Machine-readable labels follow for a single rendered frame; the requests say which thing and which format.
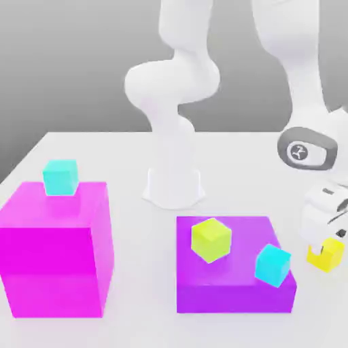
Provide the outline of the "small yellow cube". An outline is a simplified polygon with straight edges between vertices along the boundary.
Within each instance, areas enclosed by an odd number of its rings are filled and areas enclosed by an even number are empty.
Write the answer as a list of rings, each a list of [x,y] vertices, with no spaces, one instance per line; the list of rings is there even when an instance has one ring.
[[[345,244],[343,242],[334,238],[327,238],[322,245],[320,255],[314,254],[311,246],[309,246],[307,262],[329,273],[341,263],[344,249]]]

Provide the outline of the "small lime cube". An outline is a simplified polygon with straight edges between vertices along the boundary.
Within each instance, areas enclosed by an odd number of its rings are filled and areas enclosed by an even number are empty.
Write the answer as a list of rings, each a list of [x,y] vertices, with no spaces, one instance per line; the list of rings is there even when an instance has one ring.
[[[230,253],[232,230],[214,217],[191,227],[191,249],[207,264]]]

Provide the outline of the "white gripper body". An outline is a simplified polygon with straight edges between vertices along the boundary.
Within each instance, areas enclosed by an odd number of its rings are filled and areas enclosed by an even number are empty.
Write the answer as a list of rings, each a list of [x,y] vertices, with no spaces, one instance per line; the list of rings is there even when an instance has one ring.
[[[306,205],[300,231],[309,244],[323,244],[328,238],[344,241],[348,237],[348,208],[333,211]]]

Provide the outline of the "small cyan cube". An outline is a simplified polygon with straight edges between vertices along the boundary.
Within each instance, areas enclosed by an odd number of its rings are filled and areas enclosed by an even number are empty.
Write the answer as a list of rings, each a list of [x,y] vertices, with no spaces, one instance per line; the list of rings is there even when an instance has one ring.
[[[43,182],[48,196],[73,196],[79,184],[76,160],[49,160]]]
[[[290,260],[290,253],[267,244],[256,257],[256,279],[279,288],[290,271]]]

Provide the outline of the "large magenta box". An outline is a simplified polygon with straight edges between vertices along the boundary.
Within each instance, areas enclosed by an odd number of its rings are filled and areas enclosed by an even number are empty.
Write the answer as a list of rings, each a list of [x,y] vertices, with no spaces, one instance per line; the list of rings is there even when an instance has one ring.
[[[19,185],[0,209],[0,278],[15,318],[99,318],[114,271],[105,182],[73,196]]]

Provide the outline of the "large purple box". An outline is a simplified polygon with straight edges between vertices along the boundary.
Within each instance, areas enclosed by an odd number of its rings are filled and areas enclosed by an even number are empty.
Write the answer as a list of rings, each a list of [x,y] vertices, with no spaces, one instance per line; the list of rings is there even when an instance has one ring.
[[[178,313],[289,313],[297,290],[289,261],[279,287],[255,276],[256,258],[266,245],[279,241],[266,216],[218,216],[232,231],[231,252],[206,263],[191,249],[194,225],[205,216],[179,216],[176,221]]]

